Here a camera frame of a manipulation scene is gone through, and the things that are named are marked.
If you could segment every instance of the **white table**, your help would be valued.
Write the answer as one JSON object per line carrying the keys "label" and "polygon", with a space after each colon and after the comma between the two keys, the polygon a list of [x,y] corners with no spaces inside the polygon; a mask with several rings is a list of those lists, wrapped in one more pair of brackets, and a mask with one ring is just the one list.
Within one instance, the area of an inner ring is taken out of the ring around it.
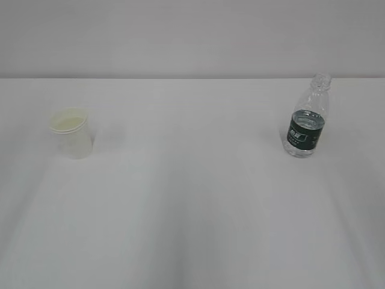
{"label": "white table", "polygon": [[[309,81],[0,80],[0,288],[385,288],[385,79],[335,79],[301,160]],[[49,135],[68,106],[84,160]]]}

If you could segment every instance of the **plastic cup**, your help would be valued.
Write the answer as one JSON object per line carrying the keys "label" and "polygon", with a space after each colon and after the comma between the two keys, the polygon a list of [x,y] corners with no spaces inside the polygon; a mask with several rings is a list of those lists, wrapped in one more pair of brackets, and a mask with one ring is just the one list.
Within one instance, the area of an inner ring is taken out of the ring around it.
{"label": "plastic cup", "polygon": [[57,135],[59,149],[65,156],[80,159],[91,154],[87,117],[87,112],[77,107],[66,108],[51,117],[49,128]]}

